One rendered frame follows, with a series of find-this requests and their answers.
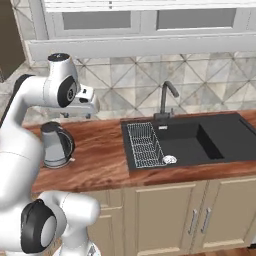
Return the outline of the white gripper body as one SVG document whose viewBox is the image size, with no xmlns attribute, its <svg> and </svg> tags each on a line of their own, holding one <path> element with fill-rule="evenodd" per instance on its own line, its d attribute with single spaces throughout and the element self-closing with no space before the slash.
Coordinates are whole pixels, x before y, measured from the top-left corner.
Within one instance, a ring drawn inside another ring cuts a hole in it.
<svg viewBox="0 0 256 256">
<path fill-rule="evenodd" d="M 62 108 L 60 113 L 67 115 L 71 113 L 81 113 L 82 115 L 94 115 L 100 111 L 100 103 L 96 95 L 90 100 L 84 97 L 76 97 L 66 108 Z"/>
</svg>

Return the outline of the silver electric kettle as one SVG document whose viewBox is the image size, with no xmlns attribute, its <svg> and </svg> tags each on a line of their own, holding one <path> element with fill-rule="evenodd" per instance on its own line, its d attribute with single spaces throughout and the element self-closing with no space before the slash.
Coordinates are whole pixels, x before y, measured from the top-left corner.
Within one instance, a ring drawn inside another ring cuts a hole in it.
<svg viewBox="0 0 256 256">
<path fill-rule="evenodd" d="M 44 165 L 53 169 L 67 165 L 75 150 L 73 136 L 55 121 L 44 123 L 40 130 L 45 151 Z"/>
</svg>

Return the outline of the black sink tap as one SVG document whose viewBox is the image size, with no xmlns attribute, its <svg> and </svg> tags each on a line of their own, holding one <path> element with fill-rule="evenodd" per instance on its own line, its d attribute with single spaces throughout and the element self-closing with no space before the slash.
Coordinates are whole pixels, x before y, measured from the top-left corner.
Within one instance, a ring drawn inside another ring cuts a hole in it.
<svg viewBox="0 0 256 256">
<path fill-rule="evenodd" d="M 177 98 L 179 96 L 179 92 L 174 87 L 174 85 L 170 81 L 165 81 L 163 86 L 162 86 L 160 112 L 155 113 L 153 115 L 153 118 L 157 121 L 170 119 L 171 117 L 174 116 L 174 111 L 173 110 L 171 110 L 170 112 L 165 111 L 167 90 L 170 90 L 170 92 L 172 93 L 174 98 Z"/>
</svg>

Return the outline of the white framed window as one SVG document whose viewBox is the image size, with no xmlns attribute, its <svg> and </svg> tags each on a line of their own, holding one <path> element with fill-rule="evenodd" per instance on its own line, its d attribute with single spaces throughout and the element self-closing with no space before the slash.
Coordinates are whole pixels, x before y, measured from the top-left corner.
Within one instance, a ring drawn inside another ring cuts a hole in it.
<svg viewBox="0 0 256 256">
<path fill-rule="evenodd" d="M 47 12 L 28 0 L 32 59 L 52 53 L 79 58 L 256 50 L 256 7 L 150 11 Z"/>
</svg>

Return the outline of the dark brown tall cupboard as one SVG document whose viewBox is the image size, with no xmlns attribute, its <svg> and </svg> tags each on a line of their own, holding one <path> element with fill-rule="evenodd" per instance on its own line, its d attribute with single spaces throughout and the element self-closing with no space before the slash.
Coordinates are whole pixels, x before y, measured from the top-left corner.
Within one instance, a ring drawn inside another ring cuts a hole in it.
<svg viewBox="0 0 256 256">
<path fill-rule="evenodd" d="M 10 0 L 0 0 L 0 82 L 7 80 L 25 61 Z"/>
</svg>

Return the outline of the white window blind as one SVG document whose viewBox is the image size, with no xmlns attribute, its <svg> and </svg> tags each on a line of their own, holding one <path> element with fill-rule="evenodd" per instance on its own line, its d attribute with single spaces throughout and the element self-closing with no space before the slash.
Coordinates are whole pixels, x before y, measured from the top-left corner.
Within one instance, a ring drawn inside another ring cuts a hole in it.
<svg viewBox="0 0 256 256">
<path fill-rule="evenodd" d="M 256 0 L 43 0 L 47 12 L 249 8 Z"/>
</svg>

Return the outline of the beige cupboard door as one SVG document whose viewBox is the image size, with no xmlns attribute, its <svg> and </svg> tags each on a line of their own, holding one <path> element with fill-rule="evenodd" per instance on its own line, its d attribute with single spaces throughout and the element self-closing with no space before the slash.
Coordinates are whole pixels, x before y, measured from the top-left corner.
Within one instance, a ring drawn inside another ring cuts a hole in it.
<svg viewBox="0 0 256 256">
<path fill-rule="evenodd" d="M 189 250 L 193 209 L 199 212 L 204 186 L 198 182 L 135 190 L 137 256 L 177 256 Z"/>
<path fill-rule="evenodd" d="M 204 234 L 206 209 L 212 209 Z M 256 176 L 211 180 L 200 209 L 191 253 L 247 247 L 256 236 Z"/>
</svg>

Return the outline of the black kitchen sink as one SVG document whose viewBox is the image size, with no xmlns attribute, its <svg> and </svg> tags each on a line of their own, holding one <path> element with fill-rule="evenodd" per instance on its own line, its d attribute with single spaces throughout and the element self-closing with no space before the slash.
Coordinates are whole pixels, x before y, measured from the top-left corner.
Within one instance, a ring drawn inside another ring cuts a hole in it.
<svg viewBox="0 0 256 256">
<path fill-rule="evenodd" d="M 144 122 L 152 124 L 163 155 L 175 156 L 175 164 L 135 166 L 127 125 Z M 238 113 L 174 117 L 162 122 L 153 119 L 123 121 L 121 130 L 131 171 L 256 160 L 256 128 Z"/>
</svg>

